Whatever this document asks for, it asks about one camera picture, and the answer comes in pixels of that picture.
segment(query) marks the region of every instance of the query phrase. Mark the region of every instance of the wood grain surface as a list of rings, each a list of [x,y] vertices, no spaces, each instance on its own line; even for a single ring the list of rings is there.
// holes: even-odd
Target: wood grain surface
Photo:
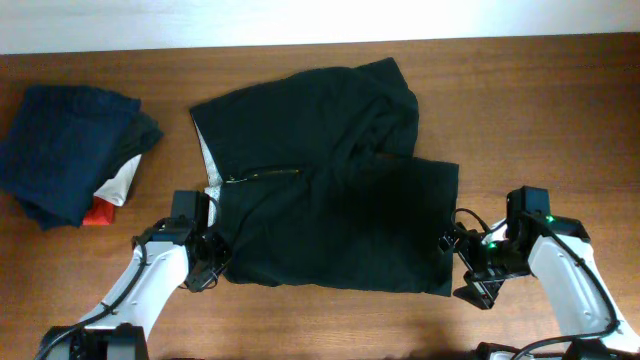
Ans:
[[[131,236],[168,215],[174,190],[206,185],[190,106],[388,56],[419,100],[416,156],[460,164],[458,205],[495,221],[510,190],[548,188],[555,214],[585,224],[603,278],[640,329],[638,34],[45,54],[0,57],[0,136],[24,89],[39,83],[141,98],[166,136],[143,156],[112,226],[42,232],[0,196],[0,357],[33,356],[50,326],[92,309],[127,266]],[[454,286],[463,273],[456,259]],[[490,311],[424,294],[222,281],[202,294],[176,291],[148,345],[154,359],[439,358],[557,334],[533,277],[507,283]]]

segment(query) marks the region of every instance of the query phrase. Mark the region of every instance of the white wall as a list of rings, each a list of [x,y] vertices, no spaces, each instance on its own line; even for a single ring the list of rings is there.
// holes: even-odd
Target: white wall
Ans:
[[[0,0],[0,53],[640,31],[640,0]]]

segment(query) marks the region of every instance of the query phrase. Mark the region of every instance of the navy blue cloth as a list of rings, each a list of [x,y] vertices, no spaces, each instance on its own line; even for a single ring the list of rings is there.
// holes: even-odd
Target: navy blue cloth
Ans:
[[[33,86],[0,142],[0,187],[43,230],[82,225],[140,100],[89,86]]]

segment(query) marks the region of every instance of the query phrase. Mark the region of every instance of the garment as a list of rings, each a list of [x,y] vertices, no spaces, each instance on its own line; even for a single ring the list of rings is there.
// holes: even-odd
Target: garment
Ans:
[[[115,206],[99,197],[93,198],[93,206],[87,211],[82,225],[111,225],[115,216]]]
[[[124,205],[127,201],[127,194],[129,193],[129,187],[133,181],[133,176],[136,174],[138,164],[142,155],[136,155],[129,161],[127,161],[116,176],[107,180],[93,196],[104,199],[115,206]]]
[[[458,167],[411,157],[418,105],[393,59],[237,90],[191,116],[223,179],[229,281],[450,295],[438,242]]]
[[[113,179],[124,164],[131,161],[136,155],[151,150],[163,135],[162,131],[158,128],[158,122],[145,113],[136,113],[131,119],[129,126],[127,126],[118,138],[118,143],[111,151],[111,156],[100,184],[104,184],[107,180]]]
[[[33,86],[0,143],[0,187],[41,228],[80,226],[140,100],[89,86]]]

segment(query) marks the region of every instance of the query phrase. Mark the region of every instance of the red cloth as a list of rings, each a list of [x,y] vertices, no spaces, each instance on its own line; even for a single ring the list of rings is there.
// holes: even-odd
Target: red cloth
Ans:
[[[112,203],[99,197],[93,197],[93,207],[87,211],[82,220],[82,225],[110,225],[113,224],[113,218],[116,213],[116,207]]]

